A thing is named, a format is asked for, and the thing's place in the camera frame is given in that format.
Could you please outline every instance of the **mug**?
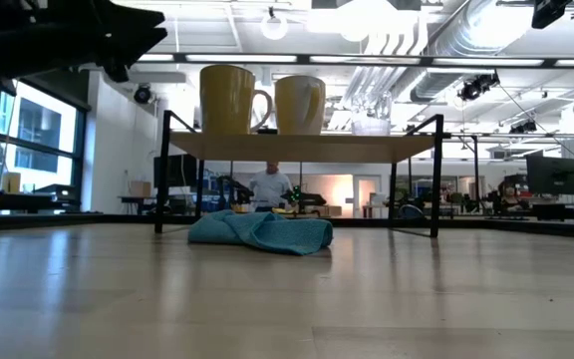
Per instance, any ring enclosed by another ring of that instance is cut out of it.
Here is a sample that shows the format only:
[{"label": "mug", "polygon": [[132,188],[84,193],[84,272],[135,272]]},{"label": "mug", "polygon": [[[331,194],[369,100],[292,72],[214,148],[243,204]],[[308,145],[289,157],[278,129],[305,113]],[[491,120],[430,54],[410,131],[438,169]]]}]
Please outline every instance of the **mug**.
[{"label": "mug", "polygon": [[[254,90],[254,74],[229,65],[208,66],[200,71],[202,131],[207,135],[248,135],[258,131],[271,116],[272,99]],[[252,102],[256,95],[267,100],[267,114],[250,129]]]},{"label": "mug", "polygon": [[276,116],[280,135],[320,135],[325,118],[325,83],[311,76],[278,80]]}]

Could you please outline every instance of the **blue towel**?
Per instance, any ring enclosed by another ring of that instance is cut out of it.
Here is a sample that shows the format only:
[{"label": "blue towel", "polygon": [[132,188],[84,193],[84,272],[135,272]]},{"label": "blue towel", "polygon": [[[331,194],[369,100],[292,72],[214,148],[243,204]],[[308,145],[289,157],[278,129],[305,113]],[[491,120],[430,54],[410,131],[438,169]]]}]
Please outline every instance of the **blue towel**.
[{"label": "blue towel", "polygon": [[333,226],[323,219],[289,220],[274,213],[211,213],[189,229],[190,243],[247,244],[281,254],[315,253],[331,244]]}]

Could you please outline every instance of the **white shirt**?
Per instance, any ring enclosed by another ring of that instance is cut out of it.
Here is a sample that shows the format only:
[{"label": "white shirt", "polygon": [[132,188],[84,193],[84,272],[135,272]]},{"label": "white shirt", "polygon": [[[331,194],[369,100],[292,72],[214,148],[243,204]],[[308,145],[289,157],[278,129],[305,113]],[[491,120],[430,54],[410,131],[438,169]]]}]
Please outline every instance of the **white shirt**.
[{"label": "white shirt", "polygon": [[269,175],[263,171],[254,175],[249,188],[254,191],[253,201],[257,206],[277,207],[280,203],[287,202],[280,196],[291,189],[291,182],[287,176],[279,172]]}]

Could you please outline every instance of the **doorway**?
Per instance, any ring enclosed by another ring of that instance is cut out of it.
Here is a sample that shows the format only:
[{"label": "doorway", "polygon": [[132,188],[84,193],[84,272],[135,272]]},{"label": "doorway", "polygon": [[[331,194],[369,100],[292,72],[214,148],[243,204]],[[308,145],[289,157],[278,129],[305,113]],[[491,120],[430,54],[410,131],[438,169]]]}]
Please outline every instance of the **doorway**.
[{"label": "doorway", "polygon": [[[372,205],[371,193],[380,193],[381,189],[380,176],[354,176],[354,218],[369,217],[369,208],[365,213],[364,207]],[[383,206],[374,204],[371,213],[374,218],[382,218]]]}]

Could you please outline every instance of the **person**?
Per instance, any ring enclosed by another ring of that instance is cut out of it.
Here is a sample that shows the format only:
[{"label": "person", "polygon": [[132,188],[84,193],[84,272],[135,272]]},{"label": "person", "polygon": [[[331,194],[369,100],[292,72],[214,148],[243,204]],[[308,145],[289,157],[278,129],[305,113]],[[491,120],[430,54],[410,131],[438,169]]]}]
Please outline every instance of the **person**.
[{"label": "person", "polygon": [[265,171],[251,179],[249,189],[254,191],[256,211],[271,211],[287,202],[280,196],[291,189],[289,178],[278,170],[278,163],[268,162]]}]

